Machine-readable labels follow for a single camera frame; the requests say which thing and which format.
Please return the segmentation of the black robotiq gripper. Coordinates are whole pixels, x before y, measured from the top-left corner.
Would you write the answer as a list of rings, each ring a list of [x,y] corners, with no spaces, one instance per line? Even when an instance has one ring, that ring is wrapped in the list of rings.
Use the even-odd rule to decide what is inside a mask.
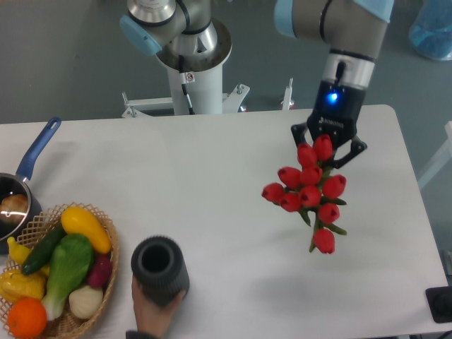
[[[340,159],[332,159],[330,167],[340,169],[367,149],[357,135],[357,119],[367,91],[346,85],[321,81],[315,105],[306,123],[290,127],[295,145],[314,141],[323,134],[331,138],[336,150],[351,140],[350,151]]]

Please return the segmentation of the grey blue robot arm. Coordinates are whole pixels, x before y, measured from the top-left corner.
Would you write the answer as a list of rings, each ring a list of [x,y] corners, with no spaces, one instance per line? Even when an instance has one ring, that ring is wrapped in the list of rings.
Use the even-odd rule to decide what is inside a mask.
[[[357,119],[389,24],[392,1],[278,1],[277,31],[311,38],[330,50],[311,115],[291,128],[295,143],[306,136],[331,138],[350,152],[329,165],[346,165],[366,148]],[[167,69],[174,113],[222,114],[222,66],[232,50],[228,29],[211,14],[209,1],[129,1],[119,21],[127,40]]]

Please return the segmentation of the person's hand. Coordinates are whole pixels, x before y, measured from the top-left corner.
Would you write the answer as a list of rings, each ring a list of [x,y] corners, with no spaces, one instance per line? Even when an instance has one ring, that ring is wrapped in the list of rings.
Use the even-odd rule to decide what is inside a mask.
[[[174,315],[182,304],[186,291],[179,292],[169,304],[159,306],[145,296],[141,285],[133,277],[131,294],[138,332],[146,333],[155,338],[164,338]]]

